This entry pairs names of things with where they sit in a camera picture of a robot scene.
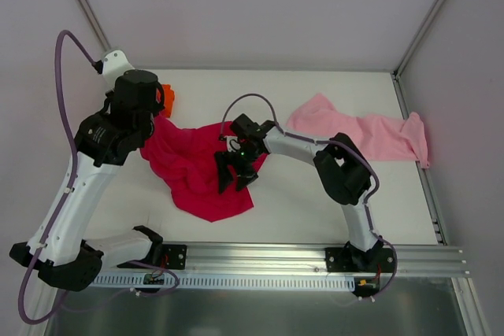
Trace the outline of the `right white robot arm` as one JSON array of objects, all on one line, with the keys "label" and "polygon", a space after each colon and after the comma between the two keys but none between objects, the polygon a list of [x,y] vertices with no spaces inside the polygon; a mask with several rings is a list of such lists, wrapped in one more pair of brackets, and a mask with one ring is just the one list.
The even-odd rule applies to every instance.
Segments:
[{"label": "right white robot arm", "polygon": [[230,130],[233,137],[219,136],[226,150],[213,155],[220,194],[232,184],[237,192],[247,188],[258,178],[253,163],[267,154],[307,163],[316,169],[325,193],[342,207],[349,232],[343,261],[359,271],[377,262],[384,241],[374,227],[369,199],[379,180],[348,135],[317,140],[287,131],[273,120],[257,124],[245,114],[231,123]]}]

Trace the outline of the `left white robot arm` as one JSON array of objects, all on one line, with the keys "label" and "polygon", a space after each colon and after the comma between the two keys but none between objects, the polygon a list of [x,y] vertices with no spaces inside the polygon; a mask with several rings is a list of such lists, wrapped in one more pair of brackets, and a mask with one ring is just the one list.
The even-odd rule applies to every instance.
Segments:
[{"label": "left white robot arm", "polygon": [[79,292],[94,282],[103,268],[146,268],[159,264],[163,238],[146,226],[124,234],[86,239],[87,226],[100,198],[129,153],[144,147],[154,133],[154,118],[163,110],[164,93],[158,77],[139,69],[119,76],[103,108],[86,118],[76,133],[76,156],[69,179],[35,235],[13,244],[10,257],[33,267],[49,286]]}]

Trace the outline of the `pink t shirt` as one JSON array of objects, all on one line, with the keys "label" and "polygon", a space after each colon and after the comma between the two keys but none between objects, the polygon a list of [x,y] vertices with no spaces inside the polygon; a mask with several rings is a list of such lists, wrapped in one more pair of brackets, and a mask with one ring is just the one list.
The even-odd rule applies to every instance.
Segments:
[{"label": "pink t shirt", "polygon": [[289,116],[287,128],[325,138],[341,132],[368,160],[416,161],[423,169],[430,167],[424,123],[415,112],[404,120],[378,114],[349,116],[316,94]]}]

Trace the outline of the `red t shirt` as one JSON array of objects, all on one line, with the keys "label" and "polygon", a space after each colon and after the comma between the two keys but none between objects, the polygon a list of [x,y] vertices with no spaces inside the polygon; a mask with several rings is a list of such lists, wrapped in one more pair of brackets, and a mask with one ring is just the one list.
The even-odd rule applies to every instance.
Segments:
[{"label": "red t shirt", "polygon": [[154,133],[140,149],[143,159],[169,187],[174,205],[208,222],[238,216],[254,207],[250,191],[231,185],[218,193],[214,154],[227,149],[218,139],[221,125],[179,128],[171,120],[154,118]]}]

